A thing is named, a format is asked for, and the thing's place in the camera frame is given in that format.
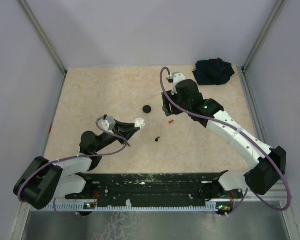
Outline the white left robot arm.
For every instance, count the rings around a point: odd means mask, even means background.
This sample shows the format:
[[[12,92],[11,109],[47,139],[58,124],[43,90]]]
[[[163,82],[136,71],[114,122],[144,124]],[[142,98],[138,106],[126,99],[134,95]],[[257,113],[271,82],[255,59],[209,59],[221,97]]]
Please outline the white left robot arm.
[[[20,202],[28,203],[37,210],[71,194],[85,199],[91,197],[94,186],[81,174],[94,170],[103,157],[122,152],[129,146],[132,136],[145,125],[143,118],[137,118],[133,123],[120,122],[107,115],[98,118],[96,126],[102,132],[100,135],[84,132],[80,138],[79,153],[74,156],[56,160],[36,157],[15,184],[13,193]]]

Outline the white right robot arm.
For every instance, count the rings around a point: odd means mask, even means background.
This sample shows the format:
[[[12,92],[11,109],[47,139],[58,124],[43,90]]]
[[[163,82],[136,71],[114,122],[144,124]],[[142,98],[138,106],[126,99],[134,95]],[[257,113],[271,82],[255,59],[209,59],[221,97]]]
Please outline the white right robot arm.
[[[180,108],[193,113],[192,120],[221,136],[248,164],[248,168],[227,171],[218,179],[213,185],[217,197],[225,198],[232,190],[246,188],[258,195],[265,195],[281,178],[266,155],[282,175],[286,173],[287,152],[282,147],[273,148],[247,132],[217,101],[204,99],[193,80],[178,74],[169,83],[173,84],[172,90],[162,94],[166,116],[181,114]]]

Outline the dark crumpled cloth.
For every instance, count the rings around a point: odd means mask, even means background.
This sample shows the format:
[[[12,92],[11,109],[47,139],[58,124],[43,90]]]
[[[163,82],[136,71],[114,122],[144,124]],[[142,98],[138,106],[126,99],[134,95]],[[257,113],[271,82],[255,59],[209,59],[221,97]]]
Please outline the dark crumpled cloth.
[[[198,61],[192,73],[198,85],[218,86],[228,83],[235,71],[231,63],[217,58]]]

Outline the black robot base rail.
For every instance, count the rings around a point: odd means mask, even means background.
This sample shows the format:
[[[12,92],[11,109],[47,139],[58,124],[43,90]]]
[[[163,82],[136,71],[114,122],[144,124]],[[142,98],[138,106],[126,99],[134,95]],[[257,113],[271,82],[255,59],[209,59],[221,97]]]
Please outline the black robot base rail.
[[[205,207],[213,199],[238,200],[238,189],[225,190],[219,173],[80,173],[86,182],[81,192],[71,189],[66,200],[97,201],[98,207]]]

